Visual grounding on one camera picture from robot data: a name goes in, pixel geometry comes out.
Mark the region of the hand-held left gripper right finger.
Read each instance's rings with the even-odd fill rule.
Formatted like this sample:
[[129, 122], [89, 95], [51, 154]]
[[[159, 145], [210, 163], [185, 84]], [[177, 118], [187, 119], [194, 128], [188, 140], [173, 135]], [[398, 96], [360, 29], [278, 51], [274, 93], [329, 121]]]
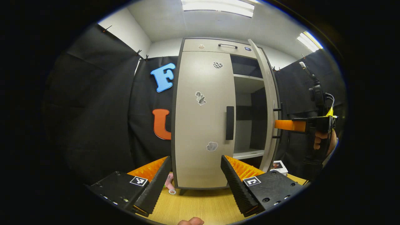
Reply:
[[305, 188], [276, 170], [263, 172], [227, 155], [221, 156], [221, 170], [245, 217], [271, 211]]

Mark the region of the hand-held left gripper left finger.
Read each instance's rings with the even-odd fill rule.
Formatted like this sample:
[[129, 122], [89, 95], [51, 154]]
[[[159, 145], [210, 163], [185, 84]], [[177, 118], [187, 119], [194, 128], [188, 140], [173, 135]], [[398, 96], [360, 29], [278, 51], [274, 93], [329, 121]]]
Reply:
[[88, 189], [120, 209], [148, 217], [171, 169], [171, 156], [167, 156], [129, 173], [114, 171]]

